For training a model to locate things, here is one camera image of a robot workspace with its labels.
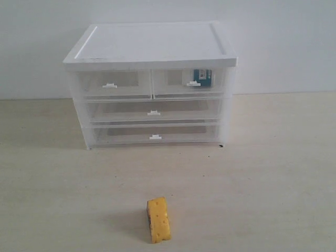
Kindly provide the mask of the clear middle wide drawer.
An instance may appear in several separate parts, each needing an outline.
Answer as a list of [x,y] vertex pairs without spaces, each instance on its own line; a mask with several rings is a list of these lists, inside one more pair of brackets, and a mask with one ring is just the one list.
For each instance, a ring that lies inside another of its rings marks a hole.
[[221,99],[92,102],[87,104],[87,108],[92,123],[198,120],[220,117],[222,103]]

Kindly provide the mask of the yellow cheese wedge toy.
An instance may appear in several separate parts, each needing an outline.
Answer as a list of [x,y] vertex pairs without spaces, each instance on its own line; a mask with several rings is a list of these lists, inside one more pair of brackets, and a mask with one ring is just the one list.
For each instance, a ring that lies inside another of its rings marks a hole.
[[165,197],[158,197],[147,201],[146,211],[149,220],[151,242],[156,244],[163,240],[170,240],[171,231]]

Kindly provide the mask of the white teal medicine bottle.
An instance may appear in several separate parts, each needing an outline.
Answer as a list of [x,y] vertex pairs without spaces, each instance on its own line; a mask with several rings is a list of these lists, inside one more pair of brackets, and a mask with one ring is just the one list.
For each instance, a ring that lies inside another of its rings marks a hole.
[[183,84],[192,88],[211,88],[214,77],[211,69],[192,69],[183,74]]

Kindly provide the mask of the white plastic drawer cabinet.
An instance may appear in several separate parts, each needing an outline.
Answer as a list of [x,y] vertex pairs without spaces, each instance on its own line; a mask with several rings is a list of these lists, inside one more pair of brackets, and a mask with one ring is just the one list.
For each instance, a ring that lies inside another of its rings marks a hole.
[[[229,114],[238,57],[225,37],[223,25],[216,21],[174,23],[93,24],[74,45],[63,63],[69,78],[70,92],[78,115],[83,138],[89,149],[118,145],[94,144],[93,129],[107,127],[145,127],[158,124],[219,123],[223,142],[227,142]],[[225,69],[224,94],[215,97],[155,98],[152,71],[165,69]],[[149,71],[151,96],[87,97],[81,89],[81,75],[97,71]],[[140,102],[160,100],[221,99],[220,117],[198,120],[149,120],[92,123],[87,104],[92,102]]]

